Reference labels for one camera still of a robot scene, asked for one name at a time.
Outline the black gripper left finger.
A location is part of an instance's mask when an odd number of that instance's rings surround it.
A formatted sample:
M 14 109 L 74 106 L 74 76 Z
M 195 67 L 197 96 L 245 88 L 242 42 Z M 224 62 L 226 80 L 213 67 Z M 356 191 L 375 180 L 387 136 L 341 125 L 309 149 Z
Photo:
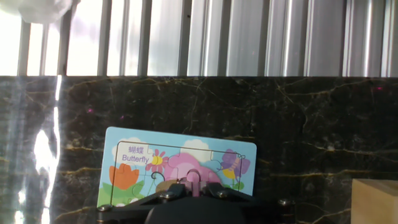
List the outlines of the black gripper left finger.
M 168 190 L 156 192 L 123 207 L 101 205 L 96 209 L 96 222 L 99 224 L 145 223 L 150 211 L 156 206 L 186 196 L 187 190 L 184 184 L 172 184 Z

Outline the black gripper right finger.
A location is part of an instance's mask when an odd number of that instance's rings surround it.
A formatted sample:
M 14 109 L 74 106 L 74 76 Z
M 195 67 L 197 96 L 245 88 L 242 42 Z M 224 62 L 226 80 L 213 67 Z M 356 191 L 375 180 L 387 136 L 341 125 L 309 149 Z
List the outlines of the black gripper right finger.
M 295 202 L 292 200 L 262 200 L 216 182 L 207 183 L 205 195 L 235 206 L 245 223 L 295 224 Z

